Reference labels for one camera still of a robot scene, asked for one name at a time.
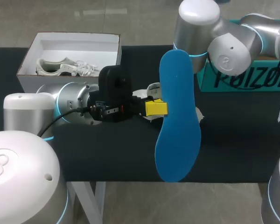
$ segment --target teal box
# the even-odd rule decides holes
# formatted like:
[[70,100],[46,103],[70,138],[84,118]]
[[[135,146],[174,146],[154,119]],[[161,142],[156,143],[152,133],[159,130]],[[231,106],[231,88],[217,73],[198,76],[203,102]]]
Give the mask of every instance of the teal box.
[[197,73],[201,92],[280,91],[280,66],[277,60],[254,61],[239,76],[219,72],[207,61]]

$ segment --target black table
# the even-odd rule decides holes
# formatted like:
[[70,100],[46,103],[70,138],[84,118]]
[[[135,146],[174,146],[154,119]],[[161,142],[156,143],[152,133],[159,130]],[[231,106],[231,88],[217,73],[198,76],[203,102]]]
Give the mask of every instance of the black table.
[[[159,81],[160,59],[170,49],[122,47],[133,90]],[[0,48],[0,131],[4,97],[23,91],[15,74],[26,52]],[[202,143],[183,181],[267,182],[280,156],[280,92],[202,93],[195,83],[196,106],[205,116]],[[66,181],[161,181],[154,163],[160,127],[161,120],[138,116],[116,124],[68,124],[54,129],[54,150]]]

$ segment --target white box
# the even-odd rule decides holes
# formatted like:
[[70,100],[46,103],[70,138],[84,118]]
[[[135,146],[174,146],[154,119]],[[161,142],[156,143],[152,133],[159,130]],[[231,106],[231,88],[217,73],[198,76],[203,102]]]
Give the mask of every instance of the white box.
[[94,64],[99,70],[108,65],[120,64],[120,36],[91,33],[38,33],[17,73],[24,91],[35,93],[42,85],[50,83],[98,83],[98,77],[39,76],[36,74],[38,58],[58,62],[66,57],[73,61]]

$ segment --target white sneaker in box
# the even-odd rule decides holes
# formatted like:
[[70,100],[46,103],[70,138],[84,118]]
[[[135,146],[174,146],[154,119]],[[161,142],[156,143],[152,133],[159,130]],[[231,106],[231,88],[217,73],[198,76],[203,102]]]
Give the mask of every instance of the white sneaker in box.
[[95,65],[83,61],[74,62],[67,57],[60,62],[48,62],[44,59],[36,61],[36,73],[40,76],[93,76],[98,72]]

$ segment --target blue insole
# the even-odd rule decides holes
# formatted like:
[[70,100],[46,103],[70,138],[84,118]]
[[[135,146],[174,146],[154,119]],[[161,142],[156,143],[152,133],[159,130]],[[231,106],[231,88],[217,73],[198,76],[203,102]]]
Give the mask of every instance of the blue insole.
[[155,146],[155,164],[162,180],[177,182],[191,170],[201,142],[194,74],[188,53],[171,50],[162,57],[160,83],[168,115],[164,117]]

